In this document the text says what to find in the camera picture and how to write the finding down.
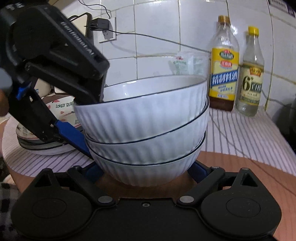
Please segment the large white ribbed bowl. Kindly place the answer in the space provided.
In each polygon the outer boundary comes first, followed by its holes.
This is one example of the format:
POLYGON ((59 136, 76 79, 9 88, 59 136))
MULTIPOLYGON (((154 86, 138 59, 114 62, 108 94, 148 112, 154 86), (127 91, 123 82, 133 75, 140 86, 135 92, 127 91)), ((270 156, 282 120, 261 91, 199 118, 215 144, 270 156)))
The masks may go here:
POLYGON ((206 134, 204 133, 202 140, 189 154, 161 164, 120 164, 99 156, 93 149, 90 149, 90 154, 105 173, 121 183, 139 187, 158 186, 174 180, 189 170, 201 152, 206 134))

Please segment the patterned plates stack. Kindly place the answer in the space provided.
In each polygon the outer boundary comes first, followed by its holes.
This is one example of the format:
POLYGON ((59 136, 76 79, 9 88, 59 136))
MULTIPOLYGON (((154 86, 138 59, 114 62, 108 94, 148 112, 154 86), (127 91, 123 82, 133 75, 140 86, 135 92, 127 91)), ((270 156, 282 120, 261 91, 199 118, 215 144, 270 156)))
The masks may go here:
MULTIPOLYGON (((61 122, 68 122, 78 131, 83 131, 73 107, 74 97, 70 95, 51 95, 43 97, 52 114, 61 122)), ((16 136, 20 146, 30 153, 38 155, 58 155, 74 150, 74 147, 66 141, 54 136, 47 136, 40 139, 29 131, 21 123, 16 127, 16 136)))

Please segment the black charger plug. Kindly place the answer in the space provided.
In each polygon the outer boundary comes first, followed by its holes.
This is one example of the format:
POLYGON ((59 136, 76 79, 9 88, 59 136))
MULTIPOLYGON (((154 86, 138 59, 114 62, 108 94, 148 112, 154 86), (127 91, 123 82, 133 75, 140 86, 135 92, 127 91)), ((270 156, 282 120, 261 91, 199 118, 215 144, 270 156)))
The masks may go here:
POLYGON ((96 18, 91 20, 87 27, 91 31, 107 31, 110 27, 110 21, 108 19, 96 18))

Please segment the striped white table cloth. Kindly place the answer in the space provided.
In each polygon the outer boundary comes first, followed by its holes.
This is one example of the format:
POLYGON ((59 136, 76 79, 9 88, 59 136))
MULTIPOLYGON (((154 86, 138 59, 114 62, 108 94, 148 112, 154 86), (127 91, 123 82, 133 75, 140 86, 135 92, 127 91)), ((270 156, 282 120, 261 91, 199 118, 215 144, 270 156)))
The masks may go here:
MULTIPOLYGON (((44 168, 65 172, 74 165, 85 167, 92 162, 79 151, 51 156, 30 153, 19 145, 17 124, 14 118, 8 120, 2 138, 2 155, 15 172, 35 177, 44 168)), ((206 132, 203 151, 248 157, 295 175, 295 153, 262 109, 253 118, 210 109, 206 132)))

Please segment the white vinegar bottle yellow cap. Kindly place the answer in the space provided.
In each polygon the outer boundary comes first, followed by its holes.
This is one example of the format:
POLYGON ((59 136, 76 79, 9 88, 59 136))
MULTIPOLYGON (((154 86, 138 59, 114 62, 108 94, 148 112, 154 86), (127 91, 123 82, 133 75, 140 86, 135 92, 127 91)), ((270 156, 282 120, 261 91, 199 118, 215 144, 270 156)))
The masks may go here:
POLYGON ((246 49, 241 67, 241 85, 237 110, 245 116, 256 115, 264 76, 264 58, 259 43, 259 29, 248 27, 246 49))

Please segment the cooking wine bottle yellow label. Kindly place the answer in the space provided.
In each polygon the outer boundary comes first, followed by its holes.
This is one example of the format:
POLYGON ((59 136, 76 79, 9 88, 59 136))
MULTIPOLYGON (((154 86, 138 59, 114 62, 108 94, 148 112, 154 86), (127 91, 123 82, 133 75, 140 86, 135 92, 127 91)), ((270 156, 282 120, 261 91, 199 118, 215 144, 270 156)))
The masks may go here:
POLYGON ((231 31, 228 16, 218 17, 217 33, 212 39, 210 107, 232 111, 239 69, 239 44, 231 31))

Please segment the plastic seasoning packet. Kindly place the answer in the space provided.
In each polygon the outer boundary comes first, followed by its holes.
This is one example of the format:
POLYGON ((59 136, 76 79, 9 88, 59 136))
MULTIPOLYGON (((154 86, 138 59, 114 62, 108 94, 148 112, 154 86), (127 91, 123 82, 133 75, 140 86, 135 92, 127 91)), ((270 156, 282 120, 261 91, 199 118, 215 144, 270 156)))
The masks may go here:
POLYGON ((205 52, 178 52, 170 61, 169 66, 175 75, 209 74, 209 53, 205 52))

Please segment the white wall socket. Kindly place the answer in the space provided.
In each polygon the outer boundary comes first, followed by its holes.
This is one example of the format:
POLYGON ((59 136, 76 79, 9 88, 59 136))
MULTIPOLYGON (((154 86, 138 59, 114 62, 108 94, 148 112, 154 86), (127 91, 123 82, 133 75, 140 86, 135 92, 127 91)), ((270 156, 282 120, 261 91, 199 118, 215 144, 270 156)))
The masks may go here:
POLYGON ((98 42, 104 43, 116 40, 116 17, 108 19, 109 27, 107 30, 100 31, 98 33, 98 42))

